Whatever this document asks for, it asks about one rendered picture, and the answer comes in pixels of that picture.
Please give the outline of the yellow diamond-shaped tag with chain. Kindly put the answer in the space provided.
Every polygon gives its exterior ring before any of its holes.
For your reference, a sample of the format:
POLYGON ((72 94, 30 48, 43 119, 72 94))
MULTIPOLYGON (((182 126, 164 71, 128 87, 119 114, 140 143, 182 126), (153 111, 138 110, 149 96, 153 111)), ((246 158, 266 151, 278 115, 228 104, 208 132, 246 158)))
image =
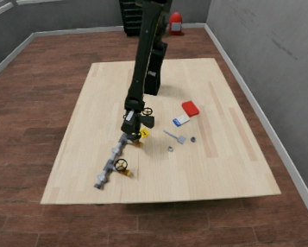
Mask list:
POLYGON ((142 138, 142 139, 143 139, 144 137, 150 135, 146 128, 140 130, 140 132, 141 132, 141 138, 142 138))

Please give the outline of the grey pipe manifold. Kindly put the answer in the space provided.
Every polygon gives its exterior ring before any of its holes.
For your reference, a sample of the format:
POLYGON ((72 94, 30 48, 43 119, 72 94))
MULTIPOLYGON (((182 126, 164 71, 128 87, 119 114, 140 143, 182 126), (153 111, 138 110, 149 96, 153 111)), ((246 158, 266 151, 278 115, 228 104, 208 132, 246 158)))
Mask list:
MULTIPOLYGON (((145 112, 146 112, 146 114, 144 113, 144 112, 142 112, 142 114, 143 115, 145 115, 145 116, 150 116, 152 113, 153 113, 153 110, 151 109, 151 108, 149 108, 149 107, 146 107, 146 108, 144 108, 144 110, 146 110, 145 112), (147 110, 146 110, 147 109, 147 110), (149 110, 151 110, 151 111, 148 111, 148 109, 149 110), (151 113, 149 113, 149 112, 151 112, 151 113)), ((144 111, 143 110, 143 111, 144 111)), ((110 157, 110 159, 106 162, 106 164, 105 164, 105 166, 104 166, 104 169, 103 169, 103 172, 101 173, 101 174, 98 174, 97 175, 97 179, 98 179, 98 181, 97 181, 97 183, 95 183, 95 185, 94 185, 94 187, 96 188, 96 189, 100 189, 100 187, 101 187, 101 184, 102 184, 102 182, 105 182, 106 183, 106 181, 108 180, 108 178, 107 177, 105 177, 106 175, 107 175, 107 173, 109 173, 109 171, 110 170, 115 170, 115 171, 117 171, 119 174, 124 174, 125 176, 130 176, 131 175, 131 171, 129 171, 128 169, 126 169, 127 168, 127 166, 128 166, 128 163, 127 163, 127 161, 125 160, 125 159, 118 159, 118 160, 116 160, 116 162, 115 162, 115 164, 113 164, 114 163, 114 160, 115 160, 115 158, 116 158, 116 156, 118 155, 118 156, 120 156, 120 154, 121 154, 121 151, 120 151, 120 148, 122 147, 122 145, 124 144, 124 143, 131 143, 132 145, 135 145, 135 146, 138 146, 138 147, 143 147, 143 144, 144 143, 142 143, 142 142, 139 142, 139 140, 136 142, 136 143, 133 143, 133 142, 131 142, 130 140, 128 140, 128 139, 126 139, 126 133, 123 133, 122 134, 122 136, 120 137, 120 139, 119 139, 119 141, 118 141, 118 144, 117 144, 117 146, 114 148, 112 148, 112 150, 111 150, 111 152, 113 153, 112 155, 111 155, 111 157, 110 157), (119 161, 124 161, 123 163, 120 163, 119 161), (123 166, 123 164, 126 162, 126 167, 124 167, 123 166), (116 166, 116 164, 119 164, 119 167, 118 166, 116 166), (115 167, 115 168, 114 168, 115 167), (123 168, 120 168, 120 167, 123 167, 123 168)))

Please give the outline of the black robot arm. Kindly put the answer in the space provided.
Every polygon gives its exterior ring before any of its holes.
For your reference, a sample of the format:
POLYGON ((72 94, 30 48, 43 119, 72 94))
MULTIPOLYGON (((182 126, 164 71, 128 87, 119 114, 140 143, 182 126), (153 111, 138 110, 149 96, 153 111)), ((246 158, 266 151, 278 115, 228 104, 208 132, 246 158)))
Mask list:
POLYGON ((133 77, 124 101, 126 117, 123 120, 121 131, 127 134, 132 134, 134 130, 140 130, 141 124, 149 129, 154 127, 154 116, 142 116, 139 113, 144 110, 146 103, 143 101, 144 83, 151 50, 163 51, 164 49, 161 37, 166 33, 168 19, 165 18, 165 15, 163 16, 163 13, 169 15, 173 0, 150 1, 153 3, 146 0, 135 0, 135 4, 142 7, 142 22, 133 77))

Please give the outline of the red flat rectangular block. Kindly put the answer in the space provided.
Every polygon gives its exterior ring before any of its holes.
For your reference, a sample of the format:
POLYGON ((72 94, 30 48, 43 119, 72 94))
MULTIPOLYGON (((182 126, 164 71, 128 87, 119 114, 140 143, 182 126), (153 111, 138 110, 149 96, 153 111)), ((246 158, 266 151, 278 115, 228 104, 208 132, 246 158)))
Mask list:
POLYGON ((182 103, 181 106, 185 110, 185 112, 188 115, 188 117, 192 117, 192 116, 195 116, 195 115, 199 114, 198 108, 195 106, 195 104, 191 100, 182 103))

